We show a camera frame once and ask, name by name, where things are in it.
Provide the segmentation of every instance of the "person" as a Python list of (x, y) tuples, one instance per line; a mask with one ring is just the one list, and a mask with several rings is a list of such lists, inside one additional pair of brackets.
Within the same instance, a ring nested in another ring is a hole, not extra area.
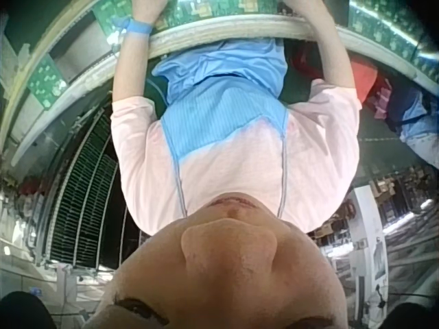
[(280, 40), (227, 40), (154, 69), (169, 80), (157, 121), (143, 89), (148, 33), (167, 1), (132, 2), (112, 137), (128, 209), (152, 237), (115, 272), (86, 328), (348, 328), (343, 288), (306, 232), (353, 179), (361, 104), (322, 0), (285, 3), (322, 57), (307, 103), (277, 99)]
[(386, 123), (420, 158), (439, 169), (437, 96), (424, 94), (405, 80), (393, 80)]

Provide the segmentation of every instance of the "circuit board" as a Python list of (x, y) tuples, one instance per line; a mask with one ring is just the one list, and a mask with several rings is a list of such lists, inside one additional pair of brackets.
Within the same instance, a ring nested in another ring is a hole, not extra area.
[[(439, 82), (438, 63), (425, 57), (426, 50), (434, 52), (437, 48), (423, 25), (401, 2), (350, 0), (348, 28), (401, 56), (431, 80)], [(92, 11), (107, 41), (116, 49), (120, 31), (115, 27), (114, 19), (131, 16), (131, 0), (100, 0)], [(153, 33), (196, 21), (243, 14), (294, 15), (275, 0), (170, 0)], [(68, 87), (49, 55), (38, 65), (28, 86), (45, 109), (49, 109)]]
[(47, 54), (32, 73), (27, 86), (45, 110), (55, 103), (68, 88), (54, 60)]
[(389, 49), (439, 82), (437, 61), (425, 57), (426, 52), (435, 52), (437, 48), (403, 1), (351, 0), (349, 29)]

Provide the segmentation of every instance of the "hand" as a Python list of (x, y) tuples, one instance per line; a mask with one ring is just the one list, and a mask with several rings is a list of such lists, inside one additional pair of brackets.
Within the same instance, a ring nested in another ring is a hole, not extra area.
[(307, 20), (316, 20), (328, 14), (323, 0), (283, 0), (283, 2)]
[(136, 21), (154, 24), (168, 0), (132, 0), (132, 16)]

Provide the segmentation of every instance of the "pink shirt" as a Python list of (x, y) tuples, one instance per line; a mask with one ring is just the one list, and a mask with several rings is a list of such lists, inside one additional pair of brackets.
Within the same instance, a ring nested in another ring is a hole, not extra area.
[[(171, 154), (154, 103), (143, 97), (113, 105), (112, 137), (128, 210), (149, 235), (182, 218)], [(282, 220), (303, 232), (337, 210), (359, 162), (361, 104), (355, 89), (316, 80), (307, 103), (288, 106), (287, 186)], [(188, 215), (223, 193), (246, 193), (277, 213), (282, 195), (282, 141), (260, 119), (180, 163)]]

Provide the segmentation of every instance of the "blue wristband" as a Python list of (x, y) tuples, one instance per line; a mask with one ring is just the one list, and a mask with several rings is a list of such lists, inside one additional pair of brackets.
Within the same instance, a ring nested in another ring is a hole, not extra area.
[(150, 35), (154, 26), (148, 23), (139, 22), (129, 17), (113, 19), (113, 23), (120, 29), (126, 29), (127, 32)]

